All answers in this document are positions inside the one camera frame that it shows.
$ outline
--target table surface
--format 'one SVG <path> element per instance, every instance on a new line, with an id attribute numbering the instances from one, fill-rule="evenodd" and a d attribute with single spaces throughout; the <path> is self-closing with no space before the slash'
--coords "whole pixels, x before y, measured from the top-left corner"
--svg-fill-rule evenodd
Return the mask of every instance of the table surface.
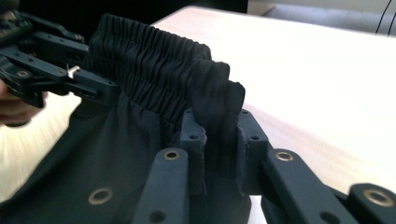
<path id="1" fill-rule="evenodd" d="M 208 45 L 214 61 L 228 63 L 230 80 L 247 90 L 244 108 L 271 144 L 298 153 L 324 184 L 396 192 L 395 39 L 202 7 L 153 25 Z M 50 150 L 78 103 L 50 94 L 29 125 L 0 128 L 0 201 Z"/>

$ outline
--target human hand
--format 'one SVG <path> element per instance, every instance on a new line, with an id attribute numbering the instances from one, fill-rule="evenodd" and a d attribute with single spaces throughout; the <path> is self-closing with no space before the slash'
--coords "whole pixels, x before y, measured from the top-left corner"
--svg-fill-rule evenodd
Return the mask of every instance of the human hand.
<path id="1" fill-rule="evenodd" d="M 0 79 L 0 125 L 19 126 L 28 122 L 39 111 L 39 108 L 28 105 L 9 93 L 6 83 Z"/>

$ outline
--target white wall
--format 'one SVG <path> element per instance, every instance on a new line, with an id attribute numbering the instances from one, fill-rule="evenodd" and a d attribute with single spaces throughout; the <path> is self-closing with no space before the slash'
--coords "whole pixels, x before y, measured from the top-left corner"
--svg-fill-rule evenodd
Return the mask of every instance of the white wall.
<path id="1" fill-rule="evenodd" d="M 266 4 L 291 4 L 308 7 L 330 7 L 382 13 L 385 10 L 389 0 L 249 0 L 249 2 L 262 2 Z M 390 4 L 389 11 L 396 11 L 395 2 Z"/>

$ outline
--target metal screw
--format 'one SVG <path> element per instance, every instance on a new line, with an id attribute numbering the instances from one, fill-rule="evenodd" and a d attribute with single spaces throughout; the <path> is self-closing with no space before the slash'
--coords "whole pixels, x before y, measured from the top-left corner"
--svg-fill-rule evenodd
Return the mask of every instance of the metal screw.
<path id="1" fill-rule="evenodd" d="M 287 152 L 278 152 L 275 154 L 275 156 L 280 160 L 280 161 L 292 161 L 294 158 L 291 154 Z"/>
<path id="2" fill-rule="evenodd" d="M 26 71 L 19 71 L 19 72 L 17 73 L 17 75 L 18 75 L 19 77 L 28 77 L 28 76 L 29 76 L 29 73 L 26 72 Z"/>
<path id="3" fill-rule="evenodd" d="M 392 207 L 395 202 L 384 192 L 378 189 L 365 189 L 363 191 L 364 197 L 370 202 L 384 207 Z"/>

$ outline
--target wire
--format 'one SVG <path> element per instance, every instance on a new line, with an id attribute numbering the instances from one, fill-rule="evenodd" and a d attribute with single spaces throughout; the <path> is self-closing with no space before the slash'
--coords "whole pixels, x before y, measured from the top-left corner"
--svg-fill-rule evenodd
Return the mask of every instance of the wire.
<path id="1" fill-rule="evenodd" d="M 393 25 L 393 22 L 395 21 L 395 17 L 396 17 L 396 12 L 395 12 L 395 14 L 393 15 L 392 22 L 390 23 L 390 27 L 389 27 L 389 31 L 388 31 L 388 36 L 390 35 L 390 31 L 392 30 L 392 25 Z"/>
<path id="2" fill-rule="evenodd" d="M 379 21 L 379 24 L 378 24 L 378 27 L 376 28 L 375 34 L 378 34 L 378 30 L 379 30 L 379 27 L 381 26 L 382 19 L 384 18 L 384 15 L 387 12 L 388 7 L 391 2 L 392 2 L 392 0 L 389 0 L 387 7 L 385 8 L 384 12 L 382 13 L 381 20 Z"/>

